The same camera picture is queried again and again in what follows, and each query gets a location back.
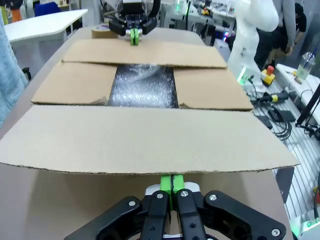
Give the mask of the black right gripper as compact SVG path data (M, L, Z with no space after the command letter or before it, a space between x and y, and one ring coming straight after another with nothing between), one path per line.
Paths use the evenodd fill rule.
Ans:
M123 23L118 19L110 20L108 22L109 29L121 37L129 37L132 46L138 46L140 36L147 35L157 26L155 17L147 17L144 2L120 2L118 12L118 19ZM127 21L135 21L135 28L129 27Z

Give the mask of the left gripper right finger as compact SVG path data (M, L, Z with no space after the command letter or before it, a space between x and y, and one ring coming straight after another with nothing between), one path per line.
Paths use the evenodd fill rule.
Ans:
M282 240L287 233L279 221L219 190L202 195L181 174L172 176L172 197L184 240L207 239L206 228L230 240Z

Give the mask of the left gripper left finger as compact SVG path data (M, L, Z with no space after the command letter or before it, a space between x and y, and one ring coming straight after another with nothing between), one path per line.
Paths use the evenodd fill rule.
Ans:
M141 240L161 240L170 211L171 176L160 179L159 188L142 200L127 196L92 219L66 240L129 240L139 235Z

